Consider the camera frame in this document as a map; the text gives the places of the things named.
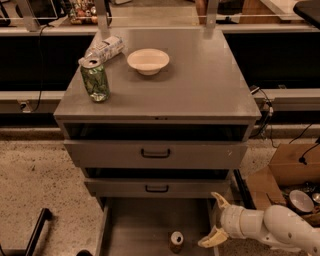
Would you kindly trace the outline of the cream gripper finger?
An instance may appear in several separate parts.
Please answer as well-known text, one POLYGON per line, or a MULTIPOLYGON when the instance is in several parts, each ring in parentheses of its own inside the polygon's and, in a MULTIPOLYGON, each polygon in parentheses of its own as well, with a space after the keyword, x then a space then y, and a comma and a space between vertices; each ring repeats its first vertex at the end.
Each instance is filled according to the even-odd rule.
POLYGON ((198 241, 198 245, 202 248, 212 248, 224 243, 229 235, 223 228, 214 226, 210 233, 198 241))
POLYGON ((221 194, 212 192, 211 195, 216 199, 220 210, 224 210, 230 206, 230 203, 221 194))

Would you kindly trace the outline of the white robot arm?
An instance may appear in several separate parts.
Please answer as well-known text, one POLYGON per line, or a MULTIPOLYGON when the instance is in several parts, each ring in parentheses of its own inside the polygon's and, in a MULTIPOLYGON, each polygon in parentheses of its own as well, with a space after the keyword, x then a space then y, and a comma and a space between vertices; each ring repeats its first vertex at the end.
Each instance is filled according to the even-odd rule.
POLYGON ((221 211, 220 227, 214 225, 198 241, 200 247, 216 247, 228 238, 253 239, 272 249, 304 250, 310 256, 320 256, 320 232, 291 209, 272 205, 266 210, 251 210, 230 204, 217 192, 212 196, 221 211))

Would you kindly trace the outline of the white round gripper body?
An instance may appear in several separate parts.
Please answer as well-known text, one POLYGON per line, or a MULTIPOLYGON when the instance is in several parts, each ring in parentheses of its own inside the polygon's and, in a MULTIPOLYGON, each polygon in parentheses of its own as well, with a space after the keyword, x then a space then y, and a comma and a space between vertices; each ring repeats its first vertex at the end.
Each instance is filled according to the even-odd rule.
POLYGON ((224 231, 231 238, 245 238, 240 227, 240 217, 244 210, 242 206, 230 205, 222 211, 220 222, 224 231))

